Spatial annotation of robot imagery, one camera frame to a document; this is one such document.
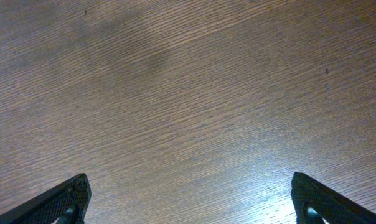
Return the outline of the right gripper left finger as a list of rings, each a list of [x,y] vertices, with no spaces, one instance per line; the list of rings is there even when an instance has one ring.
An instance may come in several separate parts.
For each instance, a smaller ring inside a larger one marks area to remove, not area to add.
[[[0,224],[84,224],[92,196],[86,174],[81,173],[0,215]]]

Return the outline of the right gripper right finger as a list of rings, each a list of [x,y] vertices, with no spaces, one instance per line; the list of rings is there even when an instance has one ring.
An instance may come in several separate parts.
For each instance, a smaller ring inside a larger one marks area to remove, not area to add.
[[[291,198],[299,224],[376,223],[376,213],[302,172],[293,174]]]

